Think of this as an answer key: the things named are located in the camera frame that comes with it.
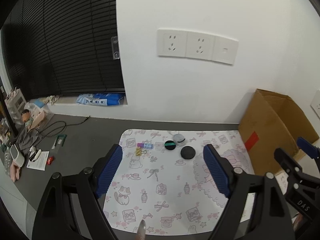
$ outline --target black window blind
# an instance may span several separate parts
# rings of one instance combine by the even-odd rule
[[[27,99],[123,92],[113,36],[116,0],[19,0],[1,32],[11,85]]]

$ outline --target bunny illustration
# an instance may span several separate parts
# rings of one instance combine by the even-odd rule
[[[197,231],[196,231],[196,226],[189,226],[189,229],[188,229],[188,234],[196,234]]]
[[[117,192],[115,192],[115,200],[120,204],[120,205],[127,205],[129,203],[129,196],[130,195],[130,188],[129,187],[123,187],[118,190],[119,195]]]
[[[135,154],[131,157],[129,168],[138,169],[141,168],[142,164],[140,162],[140,156],[136,156]]]

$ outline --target wall socket panel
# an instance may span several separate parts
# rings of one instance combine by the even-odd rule
[[[239,42],[207,33],[159,29],[157,54],[188,57],[233,65]]]
[[[316,91],[316,94],[313,97],[313,100],[311,102],[311,107],[320,118],[320,90],[319,89]]]

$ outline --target cat illustration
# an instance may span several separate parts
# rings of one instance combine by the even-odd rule
[[[131,157],[129,168],[138,169],[141,168],[142,164],[140,162],[140,156],[136,156],[135,154]]]
[[[129,196],[130,195],[130,188],[129,187],[123,187],[118,190],[119,195],[117,192],[115,192],[115,200],[120,204],[120,205],[127,205],[129,203]]]

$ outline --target green clip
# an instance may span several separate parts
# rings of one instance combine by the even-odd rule
[[[57,146],[57,143],[58,143],[59,139],[62,140],[62,143],[61,143],[61,147],[62,147],[63,144],[64,144],[64,141],[65,141],[66,137],[67,137],[66,134],[58,134],[58,135],[57,135],[57,138],[56,138],[56,141],[54,142],[54,147]]]

